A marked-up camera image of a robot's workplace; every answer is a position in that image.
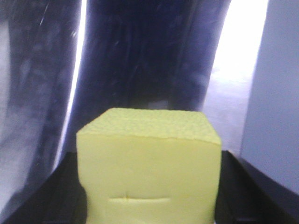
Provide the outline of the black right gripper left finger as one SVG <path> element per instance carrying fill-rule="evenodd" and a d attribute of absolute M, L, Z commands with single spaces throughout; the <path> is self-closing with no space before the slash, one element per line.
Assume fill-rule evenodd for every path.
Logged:
<path fill-rule="evenodd" d="M 85 224 L 86 192 L 78 179 L 76 153 L 68 152 L 56 170 L 2 224 Z"/>

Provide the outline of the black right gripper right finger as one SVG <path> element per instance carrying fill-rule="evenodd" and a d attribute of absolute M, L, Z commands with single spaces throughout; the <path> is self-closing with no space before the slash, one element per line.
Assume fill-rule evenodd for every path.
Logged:
<path fill-rule="evenodd" d="M 217 224 L 297 224 L 299 196 L 251 164 L 222 152 Z"/>

